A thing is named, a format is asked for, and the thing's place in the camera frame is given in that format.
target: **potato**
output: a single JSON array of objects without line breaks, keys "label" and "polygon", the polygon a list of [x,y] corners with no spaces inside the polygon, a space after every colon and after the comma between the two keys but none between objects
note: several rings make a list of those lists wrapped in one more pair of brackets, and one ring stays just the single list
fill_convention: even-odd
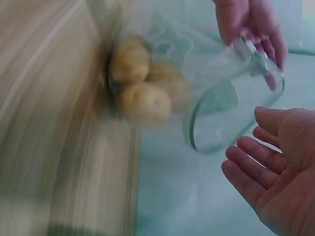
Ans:
[{"label": "potato", "polygon": [[172,112],[167,92],[149,83],[128,86],[119,97],[119,108],[130,123],[142,127],[162,125]]},{"label": "potato", "polygon": [[153,62],[147,80],[167,91],[175,112],[185,112],[191,105],[190,84],[181,71],[170,63],[163,61]]},{"label": "potato", "polygon": [[115,82],[145,81],[150,70],[150,53],[147,46],[135,37],[120,42],[112,55],[109,70]]}]

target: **hand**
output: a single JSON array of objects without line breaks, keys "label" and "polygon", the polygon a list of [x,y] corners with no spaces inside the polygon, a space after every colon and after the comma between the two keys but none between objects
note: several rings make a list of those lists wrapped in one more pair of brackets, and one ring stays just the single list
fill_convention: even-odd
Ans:
[{"label": "hand", "polygon": [[222,170],[273,232],[314,236],[315,111],[256,108],[255,117],[253,135],[283,154],[242,137],[226,151]]},{"label": "hand", "polygon": [[288,49],[270,0],[213,1],[220,34],[226,44],[245,36],[284,70]]}]

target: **person's left hand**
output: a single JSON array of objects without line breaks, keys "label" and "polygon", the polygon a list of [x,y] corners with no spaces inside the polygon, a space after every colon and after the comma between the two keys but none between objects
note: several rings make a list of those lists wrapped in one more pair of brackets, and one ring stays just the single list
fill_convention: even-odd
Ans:
[{"label": "person's left hand", "polygon": [[244,36],[284,70],[288,48],[270,0],[213,0],[226,44]]}]

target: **wooden surface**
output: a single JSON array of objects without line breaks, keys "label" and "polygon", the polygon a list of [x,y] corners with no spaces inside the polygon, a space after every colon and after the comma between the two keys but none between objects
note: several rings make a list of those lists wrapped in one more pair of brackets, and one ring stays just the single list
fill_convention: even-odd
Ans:
[{"label": "wooden surface", "polygon": [[132,0],[0,3],[0,235],[134,235],[140,136],[103,79]]}]

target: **person's right hand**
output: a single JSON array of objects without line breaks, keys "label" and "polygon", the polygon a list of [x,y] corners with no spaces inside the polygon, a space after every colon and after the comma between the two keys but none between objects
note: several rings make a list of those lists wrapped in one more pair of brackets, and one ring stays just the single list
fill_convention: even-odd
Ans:
[{"label": "person's right hand", "polygon": [[225,176],[273,232],[315,236],[315,111],[257,108],[255,117],[253,135],[283,154],[242,137],[226,151]]}]

